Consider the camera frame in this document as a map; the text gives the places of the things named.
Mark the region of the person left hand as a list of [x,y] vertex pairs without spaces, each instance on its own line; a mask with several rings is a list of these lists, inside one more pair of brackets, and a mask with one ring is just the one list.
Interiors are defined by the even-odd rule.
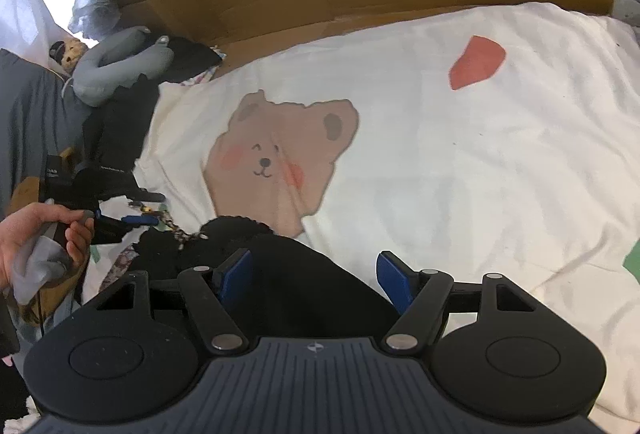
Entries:
[[31,203],[1,222],[1,290],[11,285],[12,265],[17,252],[39,235],[45,224],[63,223],[65,249],[73,261],[73,268],[79,268],[89,258],[93,239],[93,219],[85,217],[81,210],[70,210],[59,204]]

